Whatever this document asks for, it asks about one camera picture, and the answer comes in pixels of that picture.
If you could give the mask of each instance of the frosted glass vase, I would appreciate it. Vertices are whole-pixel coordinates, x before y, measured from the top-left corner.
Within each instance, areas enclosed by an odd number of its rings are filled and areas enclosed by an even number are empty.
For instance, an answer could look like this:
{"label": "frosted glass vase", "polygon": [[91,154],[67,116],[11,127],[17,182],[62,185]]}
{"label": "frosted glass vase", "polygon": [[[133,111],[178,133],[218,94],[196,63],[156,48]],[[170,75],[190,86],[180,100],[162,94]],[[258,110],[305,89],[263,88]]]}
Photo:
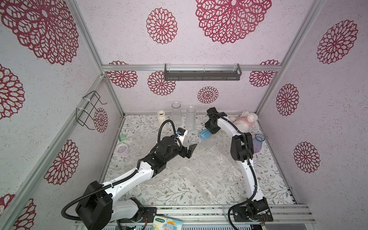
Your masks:
{"label": "frosted glass vase", "polygon": [[181,124],[181,107],[179,102],[174,102],[171,104],[171,120],[174,122],[175,129],[177,130]]}
{"label": "frosted glass vase", "polygon": [[188,131],[195,130],[195,108],[192,106],[187,108],[187,114],[185,116],[185,129]]}

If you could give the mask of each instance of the pink stuffed toy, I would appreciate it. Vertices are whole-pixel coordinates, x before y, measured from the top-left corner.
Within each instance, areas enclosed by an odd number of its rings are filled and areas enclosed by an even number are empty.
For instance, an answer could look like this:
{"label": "pink stuffed toy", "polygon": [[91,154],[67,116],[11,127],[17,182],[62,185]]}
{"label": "pink stuffed toy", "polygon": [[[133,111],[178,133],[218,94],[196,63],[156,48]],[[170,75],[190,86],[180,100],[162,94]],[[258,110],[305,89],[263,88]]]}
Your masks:
{"label": "pink stuffed toy", "polygon": [[236,125],[241,132],[249,132],[252,125],[258,120],[258,116],[255,113],[242,112],[239,117],[231,116],[229,120]]}

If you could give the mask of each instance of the red mandala pattern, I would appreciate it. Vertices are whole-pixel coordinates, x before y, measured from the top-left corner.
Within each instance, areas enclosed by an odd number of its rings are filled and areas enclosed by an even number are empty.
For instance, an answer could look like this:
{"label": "red mandala pattern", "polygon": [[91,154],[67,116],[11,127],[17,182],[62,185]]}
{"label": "red mandala pattern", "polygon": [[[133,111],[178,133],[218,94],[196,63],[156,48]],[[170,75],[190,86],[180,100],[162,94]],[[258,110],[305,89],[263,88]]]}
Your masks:
{"label": "red mandala pattern", "polygon": [[301,142],[295,147],[294,160],[298,167],[306,173],[316,171],[321,161],[317,149],[308,142]]}
{"label": "red mandala pattern", "polygon": [[[279,61],[267,60],[261,63],[261,65],[279,65]],[[257,87],[268,85],[274,76],[274,71],[252,71],[249,76],[249,82]]]}
{"label": "red mandala pattern", "polygon": [[284,85],[276,97],[276,107],[283,116],[290,115],[295,111],[299,103],[299,92],[292,84]]}
{"label": "red mandala pattern", "polygon": [[[113,61],[110,65],[127,65],[123,61]],[[108,71],[107,75],[112,83],[122,88],[131,88],[137,84],[138,78],[135,71]]]}
{"label": "red mandala pattern", "polygon": [[152,10],[146,22],[149,36],[159,44],[171,42],[178,31],[175,17],[167,9],[156,8]]}
{"label": "red mandala pattern", "polygon": [[15,194],[6,194],[5,196],[0,198],[0,216],[3,214],[3,211],[6,209],[14,196]]}
{"label": "red mandala pattern", "polygon": [[33,199],[30,199],[14,223],[12,230],[30,230],[34,225],[36,215],[36,205],[33,203]]}
{"label": "red mandala pattern", "polygon": [[162,71],[153,72],[148,77],[148,87],[157,95],[168,95],[175,89],[175,81],[165,81],[165,75]]}
{"label": "red mandala pattern", "polygon": [[99,132],[105,132],[108,124],[107,113],[103,108],[98,108],[93,116],[93,123]]}
{"label": "red mandala pattern", "polygon": [[323,35],[319,42],[317,57],[320,62],[330,64],[349,53],[357,39],[357,25],[354,21],[341,21]]}
{"label": "red mandala pattern", "polygon": [[78,166],[78,147],[72,140],[67,140],[63,149],[52,163],[51,167],[43,177],[49,184],[59,184],[67,182]]}
{"label": "red mandala pattern", "polygon": [[199,90],[197,98],[204,104],[214,102],[219,96],[219,92],[215,87],[206,86]]}
{"label": "red mandala pattern", "polygon": [[77,55],[79,35],[64,0],[0,0],[0,14],[36,57],[64,65]]}
{"label": "red mandala pattern", "polygon": [[196,0],[199,27],[214,42],[244,39],[265,19],[271,0]]}
{"label": "red mandala pattern", "polygon": [[23,84],[0,64],[0,120],[18,113],[24,100]]}

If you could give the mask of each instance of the blue bottle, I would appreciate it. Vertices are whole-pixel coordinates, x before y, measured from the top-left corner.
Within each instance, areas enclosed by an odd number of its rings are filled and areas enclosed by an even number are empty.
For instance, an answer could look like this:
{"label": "blue bottle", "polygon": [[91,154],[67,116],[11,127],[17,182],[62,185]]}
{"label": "blue bottle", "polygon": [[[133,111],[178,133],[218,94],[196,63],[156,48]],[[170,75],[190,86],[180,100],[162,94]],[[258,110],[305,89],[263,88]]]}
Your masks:
{"label": "blue bottle", "polygon": [[210,135],[212,135],[212,133],[208,129],[205,129],[199,134],[199,138],[203,140],[209,137]]}

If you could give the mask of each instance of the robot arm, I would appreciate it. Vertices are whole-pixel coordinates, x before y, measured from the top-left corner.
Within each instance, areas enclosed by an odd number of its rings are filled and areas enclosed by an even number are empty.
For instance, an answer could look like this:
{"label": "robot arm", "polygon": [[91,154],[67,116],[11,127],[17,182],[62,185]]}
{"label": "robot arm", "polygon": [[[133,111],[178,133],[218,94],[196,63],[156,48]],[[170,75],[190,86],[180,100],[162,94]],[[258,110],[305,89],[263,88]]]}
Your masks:
{"label": "robot arm", "polygon": [[263,217],[266,217],[264,215],[268,215],[267,219],[272,221],[273,218],[271,214],[266,214],[270,213],[267,200],[261,189],[256,186],[259,182],[253,170],[252,135],[250,133],[240,132],[237,127],[229,121],[227,115],[224,112],[217,112],[215,107],[208,109],[207,114],[209,116],[209,120],[206,122],[205,127],[212,134],[215,134],[222,129],[227,135],[232,137],[230,148],[231,156],[237,161],[239,168],[241,169],[247,194],[252,194],[251,201],[246,202],[246,208],[243,209],[244,219],[259,221]]}
{"label": "robot arm", "polygon": [[[174,135],[160,140],[161,130],[167,122],[172,124]],[[120,202],[118,199],[136,185],[159,174],[166,168],[166,163],[177,155],[190,158],[197,144],[190,145],[189,148],[182,146],[187,132],[182,128],[178,128],[176,132],[173,122],[166,120],[160,127],[158,143],[147,156],[138,160],[136,168],[103,184],[92,182],[82,197],[63,208],[61,215],[67,219],[83,221],[88,230],[103,229],[109,222],[119,219],[139,221],[143,215],[143,205],[136,198]],[[77,202],[79,204],[75,212],[79,217],[66,214],[66,210]]]}
{"label": "robot arm", "polygon": [[[244,175],[247,194],[252,194],[246,202],[234,205],[229,209],[228,216],[230,220],[230,211],[240,208],[237,212],[244,216],[243,221],[259,221],[268,213],[268,221],[272,221],[269,214],[269,207],[266,198],[261,190],[257,189],[258,180],[253,170],[253,142],[250,133],[242,133],[232,124],[225,113],[218,113],[216,108],[207,110],[209,121],[205,127],[212,133],[217,133],[223,129],[232,137],[230,153],[234,160],[239,164]],[[163,137],[160,140],[161,130],[165,123],[170,122],[173,126],[174,135]],[[97,181],[88,185],[82,197],[75,199],[67,204],[61,211],[61,215],[71,220],[81,220],[88,230],[101,230],[109,222],[119,219],[131,219],[134,222],[139,221],[143,215],[143,205],[136,199],[131,198],[127,201],[119,202],[126,192],[142,183],[153,178],[166,168],[166,163],[180,155],[190,158],[197,144],[190,145],[189,148],[182,146],[184,137],[188,131],[178,128],[175,132],[174,124],[171,120],[166,120],[160,127],[158,134],[158,143],[152,148],[147,156],[140,159],[137,167],[127,173],[103,184]],[[71,216],[66,210],[73,204],[78,203],[75,211],[78,216]]]}

